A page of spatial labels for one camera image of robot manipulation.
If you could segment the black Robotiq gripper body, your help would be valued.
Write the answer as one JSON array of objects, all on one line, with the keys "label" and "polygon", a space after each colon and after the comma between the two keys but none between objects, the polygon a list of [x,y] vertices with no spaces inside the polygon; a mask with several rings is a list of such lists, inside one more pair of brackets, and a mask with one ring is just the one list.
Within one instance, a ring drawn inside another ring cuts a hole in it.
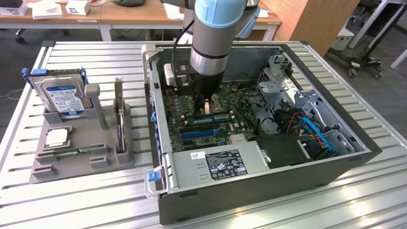
[{"label": "black Robotiq gripper body", "polygon": [[220,89],[223,73],[216,75],[192,74],[192,89],[203,99],[211,99]]}]

